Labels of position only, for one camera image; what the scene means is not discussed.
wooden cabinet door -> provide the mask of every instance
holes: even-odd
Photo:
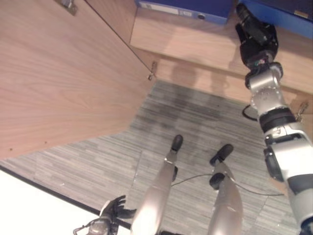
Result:
[[[0,158],[128,128],[153,81],[83,0],[0,2]]]

black wire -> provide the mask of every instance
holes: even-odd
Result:
[[[206,176],[206,175],[212,176],[212,174],[195,175],[195,176],[193,176],[193,177],[189,177],[189,178],[187,178],[187,179],[184,179],[184,180],[182,180],[182,181],[179,181],[178,183],[172,184],[172,187],[174,187],[174,186],[176,186],[176,185],[180,185],[180,184],[182,184],[182,183],[184,183],[184,182],[186,182],[186,181],[188,181],[188,180],[191,180],[191,179],[194,179],[194,178],[197,178],[197,177],[201,177],[201,176]],[[251,192],[251,193],[254,193],[254,194],[257,194],[257,195],[262,195],[262,196],[284,196],[284,194],[282,194],[282,193],[279,193],[279,194],[266,194],[266,193],[254,192],[254,191],[251,191],[251,190],[249,190],[249,189],[247,189],[247,188],[241,186],[240,184],[238,184],[238,183],[236,183],[236,182],[234,182],[234,184],[237,185],[238,187],[240,187],[240,188],[242,188],[242,189],[248,191],[248,192]]]
[[[251,105],[245,106],[245,108],[242,110],[241,114],[242,114],[245,118],[247,118],[247,119],[249,119],[249,120],[251,120],[251,121],[258,121],[258,119],[253,118],[253,117],[250,117],[249,115],[246,114],[246,110],[247,110],[250,106],[251,106]]]
[[[254,194],[257,194],[257,195],[262,195],[262,196],[271,196],[271,197],[275,197],[275,196],[284,196],[283,193],[278,193],[278,194],[267,194],[267,193],[259,193],[259,192],[254,192],[254,191],[251,191],[241,185],[239,185],[238,183],[234,182],[235,185],[237,185],[238,187],[248,191],[248,192],[251,192],[251,193],[254,193]]]
[[[195,175],[195,176],[193,176],[193,177],[190,177],[190,178],[184,179],[184,180],[182,180],[182,181],[179,181],[178,183],[172,184],[172,187],[174,187],[174,186],[176,186],[176,185],[180,185],[180,184],[182,184],[182,183],[184,183],[184,182],[186,182],[186,181],[188,181],[188,180],[192,180],[192,179],[194,179],[194,178],[201,177],[201,176],[206,176],[206,175],[212,176],[212,174]]]

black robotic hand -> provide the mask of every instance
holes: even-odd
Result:
[[[259,21],[242,3],[237,5],[236,11],[240,18],[236,31],[243,63],[250,70],[272,63],[278,51],[275,27]]]
[[[121,218],[121,219],[130,219],[133,218],[136,210],[124,209],[124,204],[126,196],[120,196],[110,201],[109,204],[103,209],[100,216],[110,216],[112,219]]]
[[[83,225],[73,231],[74,235],[77,232],[89,228],[87,235],[116,235],[118,232],[118,226],[123,226],[130,229],[131,225],[121,219],[133,218],[136,210],[124,209],[126,196],[120,196],[110,201],[102,210],[100,216],[97,219],[90,221],[87,225]]]

black foot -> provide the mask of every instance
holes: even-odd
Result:
[[[180,150],[180,147],[182,146],[183,137],[181,135],[176,135],[172,142],[171,149],[175,152],[178,152]]]
[[[175,181],[176,176],[177,176],[177,173],[178,173],[178,168],[177,168],[177,166],[176,166],[176,167],[175,167],[175,170],[174,170],[174,174],[173,174],[173,179],[172,179],[172,182],[174,182],[174,181]]]
[[[220,163],[225,161],[229,154],[234,150],[234,146],[231,144],[225,144],[213,158],[210,160],[211,166],[216,166],[216,161],[219,160]]]

metal hinge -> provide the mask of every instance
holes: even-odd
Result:
[[[151,81],[153,76],[156,75],[156,71],[157,71],[157,62],[153,61],[152,65],[151,65],[151,70],[150,70],[150,74],[148,76],[148,80]]]
[[[60,6],[64,7],[71,15],[75,16],[77,12],[77,6],[74,4],[74,0],[54,0]]]
[[[297,121],[302,122],[302,114],[304,113],[304,111],[306,111],[308,106],[309,106],[308,102],[303,102],[300,105],[299,111],[297,112],[297,115],[296,115],[296,118],[295,118]]]

